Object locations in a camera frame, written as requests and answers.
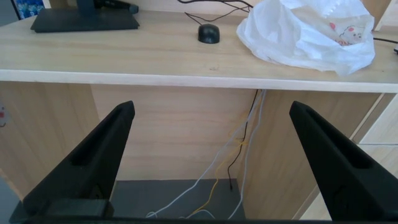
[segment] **wooden desk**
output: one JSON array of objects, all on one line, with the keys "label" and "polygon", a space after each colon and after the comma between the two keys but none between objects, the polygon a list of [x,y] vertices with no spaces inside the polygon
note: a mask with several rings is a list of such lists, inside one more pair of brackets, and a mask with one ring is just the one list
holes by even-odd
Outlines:
[{"label": "wooden desk", "polygon": [[[380,119],[397,121],[380,114],[396,101],[398,58],[394,45],[376,42],[373,64],[348,77],[274,65],[240,43],[242,19],[217,21],[216,45],[198,42],[195,22],[173,12],[140,12],[139,30],[35,34],[33,19],[0,28],[0,102],[11,115],[0,128],[2,176],[22,198],[113,107],[133,100],[136,118],[118,180],[196,179],[260,88],[267,95],[249,155],[246,216],[299,218],[316,182],[289,118],[292,102],[310,105],[362,143]],[[249,124],[251,133],[256,120]],[[236,147],[228,146],[205,178],[214,178]],[[232,170],[240,184],[241,158]],[[227,178],[226,167],[220,176]]]}]

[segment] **desk top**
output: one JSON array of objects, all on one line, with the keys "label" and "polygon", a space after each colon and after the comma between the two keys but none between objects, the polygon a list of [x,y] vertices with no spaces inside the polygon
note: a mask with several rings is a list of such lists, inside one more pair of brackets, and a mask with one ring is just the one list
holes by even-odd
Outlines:
[{"label": "desk top", "polygon": [[[0,80],[398,93],[394,44],[375,43],[373,64],[348,77],[264,62],[238,39],[242,17],[215,24],[221,42],[197,41],[185,14],[140,12],[138,30],[36,34],[34,18],[0,28]],[[398,30],[378,37],[398,40]]]}]

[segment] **monitor stand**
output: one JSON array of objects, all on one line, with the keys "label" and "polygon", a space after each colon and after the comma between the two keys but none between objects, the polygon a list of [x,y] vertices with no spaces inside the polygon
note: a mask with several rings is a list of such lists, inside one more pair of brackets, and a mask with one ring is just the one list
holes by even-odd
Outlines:
[{"label": "monitor stand", "polygon": [[95,9],[94,0],[77,0],[78,8],[43,9],[30,29],[35,32],[71,32],[137,29],[127,9]]}]

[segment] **black cable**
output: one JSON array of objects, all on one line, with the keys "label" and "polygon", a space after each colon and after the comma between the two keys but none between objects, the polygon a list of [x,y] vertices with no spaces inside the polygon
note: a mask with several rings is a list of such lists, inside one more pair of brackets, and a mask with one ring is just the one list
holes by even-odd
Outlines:
[{"label": "black cable", "polygon": [[382,39],[382,38],[373,38],[374,40],[380,40],[380,41],[385,41],[385,42],[390,42],[390,43],[394,43],[394,44],[398,44],[398,41],[394,41],[394,40],[387,40],[387,39]]},{"label": "black cable", "polygon": [[248,6],[248,10],[244,10],[244,8],[241,9],[238,6],[234,6],[234,5],[230,4],[230,3],[227,3],[227,2],[223,2],[223,3],[226,4],[227,6],[234,7],[235,9],[240,9],[240,10],[242,10],[244,12],[249,12],[250,11],[250,7],[249,6]]},{"label": "black cable", "polygon": [[195,15],[192,15],[192,14],[187,13],[187,12],[184,12],[184,13],[185,13],[185,15],[187,15],[189,18],[193,19],[195,22],[197,22],[197,23],[199,23],[199,24],[201,25],[201,23],[198,22],[198,21],[197,21],[196,19],[194,19],[193,17],[198,18],[198,19],[202,19],[203,21],[206,21],[206,22],[214,22],[214,21],[216,21],[216,20],[218,20],[218,19],[221,19],[222,17],[226,17],[226,16],[230,15],[230,14],[231,14],[232,12],[234,12],[234,11],[243,10],[243,9],[245,9],[245,8],[247,8],[247,7],[248,7],[248,6],[242,7],[242,8],[234,9],[234,10],[232,10],[231,12],[229,12],[229,13],[227,13],[227,14],[225,14],[225,15],[219,16],[219,17],[217,17],[216,19],[211,19],[211,20],[204,19],[204,18],[202,18],[202,17],[200,17],[200,16],[195,16]]},{"label": "black cable", "polygon": [[[249,114],[248,114],[248,118],[249,118],[249,115],[250,115],[251,111],[253,110],[254,102],[256,101],[258,93],[259,93],[259,90],[256,90],[256,94],[254,95],[253,102],[251,103],[251,107],[250,107],[250,111],[249,111]],[[248,130],[248,123],[249,123],[249,121],[246,121],[246,126],[244,127],[244,134],[243,134],[242,142],[246,138],[246,131]],[[242,147],[243,147],[243,145],[241,145],[238,155],[236,155],[234,161],[231,163],[231,165],[229,165],[228,170],[227,170],[228,171],[228,177],[229,177],[229,189],[231,191],[232,191],[232,180],[231,180],[231,174],[229,173],[229,168],[231,168],[231,166],[236,162],[238,157],[241,155]]]},{"label": "black cable", "polygon": [[198,17],[198,16],[194,16],[194,15],[189,14],[189,13],[187,13],[187,12],[184,12],[184,13],[185,13],[185,15],[187,15],[189,18],[191,18],[191,19],[194,20],[195,22],[199,23],[199,25],[201,25],[201,23],[200,23],[199,21],[197,21],[196,19],[193,18],[193,17]]},{"label": "black cable", "polygon": [[252,5],[250,5],[249,3],[243,1],[243,0],[190,0],[190,1],[182,1],[182,0],[177,0],[179,3],[182,4],[189,4],[189,3],[193,3],[193,2],[203,2],[203,1],[210,1],[210,2],[241,2],[245,5],[247,5],[248,7],[253,7]]}]

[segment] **white plastic bag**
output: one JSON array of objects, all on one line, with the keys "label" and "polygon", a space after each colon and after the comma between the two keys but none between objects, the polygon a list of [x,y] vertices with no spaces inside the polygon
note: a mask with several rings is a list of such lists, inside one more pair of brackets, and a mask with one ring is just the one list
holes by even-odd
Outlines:
[{"label": "white plastic bag", "polygon": [[375,56],[373,24],[360,0],[263,0],[237,34],[265,61],[348,75]]}]

